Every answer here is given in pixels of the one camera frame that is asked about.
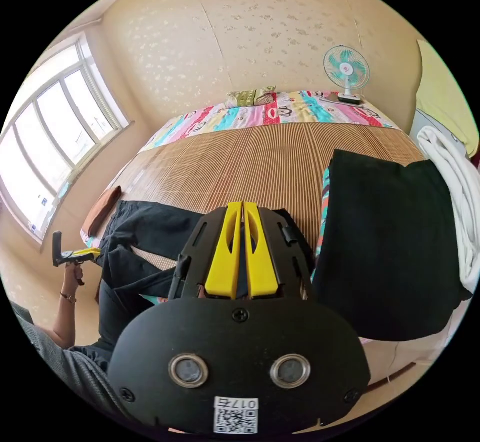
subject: bamboo mat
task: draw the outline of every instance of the bamboo mat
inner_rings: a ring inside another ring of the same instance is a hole
[[[141,152],[115,183],[122,186],[124,200],[161,202],[201,213],[238,200],[285,208],[315,248],[322,175],[336,148],[402,165],[424,158],[400,130],[283,124],[199,134]],[[161,269],[174,265],[171,259],[135,252]]]

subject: window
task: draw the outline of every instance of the window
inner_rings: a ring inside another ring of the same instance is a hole
[[[23,82],[0,135],[0,192],[37,240],[81,169],[127,125],[84,35]]]

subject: white towel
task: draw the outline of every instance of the white towel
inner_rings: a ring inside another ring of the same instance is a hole
[[[460,280],[473,293],[480,278],[480,174],[435,127],[423,127],[417,138],[450,189]]]

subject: electric fan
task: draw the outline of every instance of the electric fan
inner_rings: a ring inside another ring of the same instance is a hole
[[[352,94],[352,89],[365,86],[370,78],[370,68],[365,58],[350,47],[332,47],[323,58],[323,67],[327,76],[345,92],[338,93],[340,102],[360,104],[362,99]]]

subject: qr code sticker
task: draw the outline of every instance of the qr code sticker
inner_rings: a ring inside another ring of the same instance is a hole
[[[254,434],[257,432],[257,411],[215,407],[215,432]]]
[[[222,434],[256,434],[258,399],[215,398],[213,431]]]

